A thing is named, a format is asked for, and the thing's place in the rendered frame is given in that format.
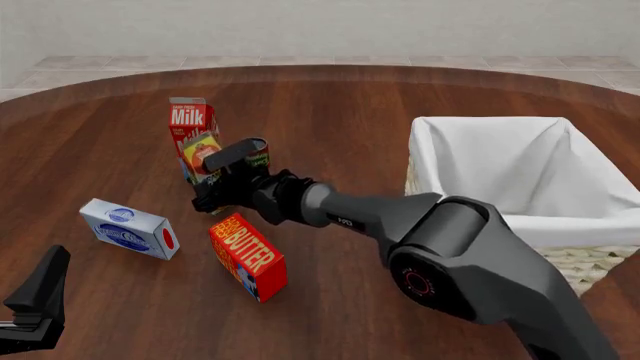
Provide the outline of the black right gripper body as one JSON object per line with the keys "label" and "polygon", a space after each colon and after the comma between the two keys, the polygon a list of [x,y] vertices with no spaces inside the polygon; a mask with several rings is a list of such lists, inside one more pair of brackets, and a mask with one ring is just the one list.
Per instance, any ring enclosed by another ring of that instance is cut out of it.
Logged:
{"label": "black right gripper body", "polygon": [[216,213],[227,206],[241,206],[256,210],[253,194],[261,176],[258,174],[227,174],[213,183],[194,185],[195,197],[191,200],[196,212]]}

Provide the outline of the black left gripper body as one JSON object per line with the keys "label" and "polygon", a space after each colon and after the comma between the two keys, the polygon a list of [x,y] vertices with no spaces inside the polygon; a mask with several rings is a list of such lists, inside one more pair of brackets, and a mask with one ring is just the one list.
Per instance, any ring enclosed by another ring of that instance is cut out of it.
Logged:
{"label": "black left gripper body", "polygon": [[0,355],[53,350],[64,323],[51,318],[27,317],[27,323],[0,322]]}

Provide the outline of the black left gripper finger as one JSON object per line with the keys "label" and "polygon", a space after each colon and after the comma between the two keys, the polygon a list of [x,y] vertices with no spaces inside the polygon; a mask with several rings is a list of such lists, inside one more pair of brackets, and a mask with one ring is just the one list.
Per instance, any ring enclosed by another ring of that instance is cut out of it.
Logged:
{"label": "black left gripper finger", "polygon": [[41,314],[45,319],[64,320],[64,286],[70,257],[62,245],[53,245],[3,304],[18,314]]}

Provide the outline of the orange juice carton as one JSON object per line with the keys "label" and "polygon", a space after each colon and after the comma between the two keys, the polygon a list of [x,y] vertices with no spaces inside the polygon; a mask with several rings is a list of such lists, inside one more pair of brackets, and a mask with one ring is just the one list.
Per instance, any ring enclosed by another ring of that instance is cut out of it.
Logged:
{"label": "orange juice carton", "polygon": [[204,161],[209,155],[220,152],[221,149],[222,146],[220,146],[212,131],[204,131],[183,144],[181,147],[181,160],[185,165],[188,179],[192,185],[200,183],[213,185],[220,179],[221,171],[210,172],[205,170]]}

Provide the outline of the dark tin with red label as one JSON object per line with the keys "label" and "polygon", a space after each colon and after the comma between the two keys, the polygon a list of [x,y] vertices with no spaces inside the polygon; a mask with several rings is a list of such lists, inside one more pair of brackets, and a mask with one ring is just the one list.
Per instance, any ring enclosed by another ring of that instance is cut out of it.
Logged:
{"label": "dark tin with red label", "polygon": [[255,150],[245,157],[245,161],[253,167],[270,167],[269,146],[261,137],[250,137]]}

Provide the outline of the red butter box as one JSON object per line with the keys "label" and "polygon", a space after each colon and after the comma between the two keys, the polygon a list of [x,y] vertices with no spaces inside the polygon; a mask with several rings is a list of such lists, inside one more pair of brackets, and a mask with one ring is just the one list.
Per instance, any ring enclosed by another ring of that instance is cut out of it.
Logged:
{"label": "red butter box", "polygon": [[285,257],[239,213],[209,229],[219,262],[259,303],[288,284]]}

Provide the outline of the red milk carton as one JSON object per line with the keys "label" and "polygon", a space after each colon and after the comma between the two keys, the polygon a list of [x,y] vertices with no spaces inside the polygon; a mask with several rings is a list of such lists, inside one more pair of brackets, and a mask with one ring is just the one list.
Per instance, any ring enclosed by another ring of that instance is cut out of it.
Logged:
{"label": "red milk carton", "polygon": [[177,156],[182,157],[185,143],[210,132],[219,141],[219,127],[213,107],[204,98],[169,98],[169,130]]}

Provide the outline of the white and blue cream cheese box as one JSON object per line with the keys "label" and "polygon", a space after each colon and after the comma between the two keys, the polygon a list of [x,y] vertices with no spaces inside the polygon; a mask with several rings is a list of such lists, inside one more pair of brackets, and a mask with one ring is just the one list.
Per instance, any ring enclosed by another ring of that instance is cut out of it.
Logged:
{"label": "white and blue cream cheese box", "polygon": [[180,248],[167,218],[92,199],[79,210],[96,238],[162,260]]}

